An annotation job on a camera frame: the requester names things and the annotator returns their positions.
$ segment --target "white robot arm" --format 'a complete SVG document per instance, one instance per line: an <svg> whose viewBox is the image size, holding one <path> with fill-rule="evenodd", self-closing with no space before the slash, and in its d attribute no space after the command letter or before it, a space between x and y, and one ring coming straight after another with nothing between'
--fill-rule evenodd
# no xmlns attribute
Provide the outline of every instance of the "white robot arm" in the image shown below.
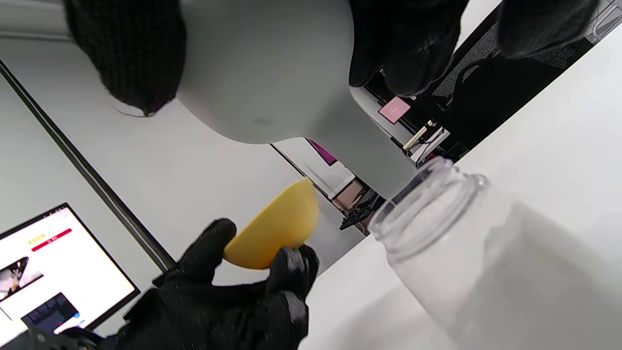
<svg viewBox="0 0 622 350"><path fill-rule="evenodd" d="M414 163L354 101L347 0L186 0L187 58L178 97L244 143L303 136L392 198Z"/></svg>

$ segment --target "black fabric cover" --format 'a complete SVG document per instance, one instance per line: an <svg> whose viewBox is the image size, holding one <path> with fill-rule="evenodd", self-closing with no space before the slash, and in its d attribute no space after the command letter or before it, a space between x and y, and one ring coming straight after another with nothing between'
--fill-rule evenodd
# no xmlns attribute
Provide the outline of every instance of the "black fabric cover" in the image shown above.
<svg viewBox="0 0 622 350"><path fill-rule="evenodd" d="M504 0L499 49L519 58L573 42L583 35L598 0Z"/></svg>
<svg viewBox="0 0 622 350"><path fill-rule="evenodd" d="M426 91L451 63L467 0L350 0L355 47L350 85L384 68L387 87L407 97ZM512 58L577 40L598 0L504 0L499 48Z"/></svg>
<svg viewBox="0 0 622 350"><path fill-rule="evenodd" d="M69 30L102 83L148 116L175 98L186 29L178 0L64 0Z"/></svg>

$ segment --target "yellow lid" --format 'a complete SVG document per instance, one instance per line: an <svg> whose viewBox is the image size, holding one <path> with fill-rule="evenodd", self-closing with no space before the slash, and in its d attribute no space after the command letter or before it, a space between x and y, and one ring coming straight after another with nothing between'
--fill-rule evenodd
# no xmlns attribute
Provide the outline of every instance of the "yellow lid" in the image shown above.
<svg viewBox="0 0 622 350"><path fill-rule="evenodd" d="M269 268L281 247L298 248L311 237L320 217L315 188L306 177L270 203L225 247L235 265Z"/></svg>

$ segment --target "white tabletop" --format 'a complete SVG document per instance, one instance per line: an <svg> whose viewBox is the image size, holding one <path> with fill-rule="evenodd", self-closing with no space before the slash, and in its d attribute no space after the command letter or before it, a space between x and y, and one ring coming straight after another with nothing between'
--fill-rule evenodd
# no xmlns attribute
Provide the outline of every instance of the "white tabletop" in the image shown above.
<svg viewBox="0 0 622 350"><path fill-rule="evenodd" d="M617 29L458 165L485 174L622 268L620 111ZM308 303L303 350L453 349L371 237L317 280Z"/></svg>

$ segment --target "computer screen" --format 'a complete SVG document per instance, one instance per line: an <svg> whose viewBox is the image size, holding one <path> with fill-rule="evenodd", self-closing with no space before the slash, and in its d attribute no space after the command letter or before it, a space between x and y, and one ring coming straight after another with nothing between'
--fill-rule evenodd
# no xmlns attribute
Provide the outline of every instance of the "computer screen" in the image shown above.
<svg viewBox="0 0 622 350"><path fill-rule="evenodd" d="M68 204L0 234L0 346L28 327L94 328L138 294Z"/></svg>

